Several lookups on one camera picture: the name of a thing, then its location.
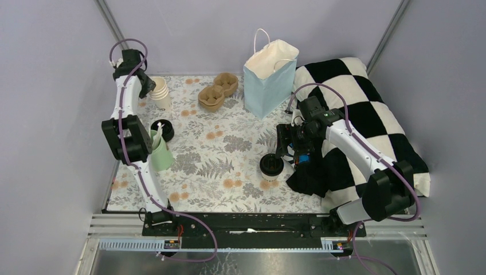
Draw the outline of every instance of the green cup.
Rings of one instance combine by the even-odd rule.
[[[157,131],[150,130],[150,142],[154,142],[154,136]],[[155,148],[152,148],[152,154],[150,154],[150,163],[152,168],[156,171],[162,171],[168,169],[172,162],[174,162],[174,157],[172,153],[168,150],[167,144],[164,138],[160,137],[160,143]]]

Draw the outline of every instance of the checkered blanket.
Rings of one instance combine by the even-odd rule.
[[[297,68],[294,90],[307,83],[323,83],[338,91],[348,104],[349,118],[356,130],[385,155],[410,163],[417,194],[429,196],[427,165],[415,153],[402,127],[368,79],[361,60],[341,58]],[[325,109],[339,108],[344,113],[342,101],[326,88],[305,87],[297,94],[297,99],[302,101],[310,96],[316,96]],[[318,144],[322,144],[322,154],[318,152],[311,158],[318,162],[319,184],[306,183],[305,188],[289,185],[299,192],[321,196],[326,210],[361,197],[366,180],[358,168],[327,140],[318,141]]]

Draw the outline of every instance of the gray wall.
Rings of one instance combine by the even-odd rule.
[[[72,274],[114,163],[114,39],[94,1],[2,1],[0,26],[0,274]]]
[[[414,1],[371,79],[432,173],[441,274],[484,274],[486,2]]]
[[[243,71],[265,29],[300,50],[298,65],[373,55],[401,0],[107,0],[125,37],[144,41],[148,72]],[[257,49],[266,44],[259,34]]]

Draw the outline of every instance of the metal floor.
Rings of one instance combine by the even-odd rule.
[[[360,255],[380,259],[398,274],[421,274],[414,247],[410,242],[373,240],[357,241]],[[180,253],[176,257],[207,257],[205,253]],[[161,261],[154,252],[127,252],[98,250],[92,275],[160,275],[160,274],[366,274],[357,259],[335,259],[328,253],[218,253],[217,258],[206,263]],[[392,274],[385,267],[365,261],[377,274]]]

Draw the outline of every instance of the black cup lid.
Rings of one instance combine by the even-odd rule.
[[[275,154],[266,154],[260,159],[260,170],[267,176],[278,176],[284,170],[284,161]]]
[[[157,131],[159,126],[157,124],[162,123],[162,138],[165,140],[165,142],[169,142],[174,137],[174,128],[172,127],[172,123],[166,119],[159,119],[155,120],[154,123],[152,123],[152,126],[150,126],[150,129]]]

